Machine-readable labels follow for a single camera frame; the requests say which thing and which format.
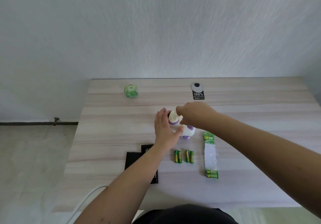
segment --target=person's right arm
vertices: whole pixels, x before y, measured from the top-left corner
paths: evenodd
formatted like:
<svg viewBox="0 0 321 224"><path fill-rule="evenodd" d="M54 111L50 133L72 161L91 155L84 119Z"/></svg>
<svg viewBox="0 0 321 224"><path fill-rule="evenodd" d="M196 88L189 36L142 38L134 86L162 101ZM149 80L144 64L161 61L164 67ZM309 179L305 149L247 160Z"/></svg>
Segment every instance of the person's right arm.
<svg viewBox="0 0 321 224"><path fill-rule="evenodd" d="M321 155L216 112L202 102L176 108L181 124L221 138L263 171L296 202L321 218Z"/></svg>

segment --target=green tissue package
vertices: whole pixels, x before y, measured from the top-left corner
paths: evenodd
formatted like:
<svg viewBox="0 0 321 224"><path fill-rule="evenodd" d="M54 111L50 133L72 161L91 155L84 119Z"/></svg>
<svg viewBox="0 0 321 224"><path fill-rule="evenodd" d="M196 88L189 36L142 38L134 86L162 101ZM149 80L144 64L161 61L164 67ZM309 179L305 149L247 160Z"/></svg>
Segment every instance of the green tissue package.
<svg viewBox="0 0 321 224"><path fill-rule="evenodd" d="M204 133L205 148L204 148L204 161L206 177L219 178L219 173L216 166L216 148L214 142L214 134Z"/></svg>
<svg viewBox="0 0 321 224"><path fill-rule="evenodd" d="M138 93L136 85L127 85L125 87L125 95L127 97L137 97Z"/></svg>

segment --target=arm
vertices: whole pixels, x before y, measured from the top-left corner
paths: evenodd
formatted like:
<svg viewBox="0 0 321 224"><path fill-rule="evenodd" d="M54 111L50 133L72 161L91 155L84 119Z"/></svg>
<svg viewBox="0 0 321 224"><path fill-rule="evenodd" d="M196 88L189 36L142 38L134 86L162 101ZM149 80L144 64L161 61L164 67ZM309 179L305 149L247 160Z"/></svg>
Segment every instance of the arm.
<svg viewBox="0 0 321 224"><path fill-rule="evenodd" d="M154 146L120 174L81 213L75 224L131 223L167 152L176 145L183 127L173 133L165 108L155 116Z"/></svg>
<svg viewBox="0 0 321 224"><path fill-rule="evenodd" d="M216 112L202 102L178 106L181 124L209 131L252 161L296 202L321 218L321 155Z"/></svg>

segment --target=white and purple toy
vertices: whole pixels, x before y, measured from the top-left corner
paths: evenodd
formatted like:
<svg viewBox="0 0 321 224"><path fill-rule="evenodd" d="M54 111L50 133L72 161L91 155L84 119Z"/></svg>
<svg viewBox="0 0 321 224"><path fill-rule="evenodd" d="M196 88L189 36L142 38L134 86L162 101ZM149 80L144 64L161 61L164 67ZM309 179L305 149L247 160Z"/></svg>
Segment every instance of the white and purple toy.
<svg viewBox="0 0 321 224"><path fill-rule="evenodd" d="M183 119L182 116L178 116L175 111L171 111L170 114L168 115L168 121L171 125L171 129L173 132L176 132L176 130L182 126L179 124L179 122ZM195 133L195 128L191 125L184 125L184 131L181 135L181 137L185 140L189 139L191 136L194 135Z"/></svg>

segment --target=wood grain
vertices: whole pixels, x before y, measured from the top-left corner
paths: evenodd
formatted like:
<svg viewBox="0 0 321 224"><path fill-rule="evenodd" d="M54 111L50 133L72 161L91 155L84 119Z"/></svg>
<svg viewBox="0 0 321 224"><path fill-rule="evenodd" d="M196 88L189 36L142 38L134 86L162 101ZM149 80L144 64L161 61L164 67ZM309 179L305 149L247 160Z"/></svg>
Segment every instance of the wood grain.
<svg viewBox="0 0 321 224"><path fill-rule="evenodd" d="M92 80L54 211L71 211L91 189L110 184L123 172L127 151L140 151L142 144L154 143L155 113L193 101L190 85L196 81L203 85L205 102L215 110L321 153L321 108L297 77ZM128 84L137 85L137 98L124 95ZM197 129L189 140L179 139L176 149L193 150L195 164L175 164L170 152L159 166L159 184L149 187L141 210L182 203L298 206L217 137L220 178L206 178L202 134Z"/></svg>

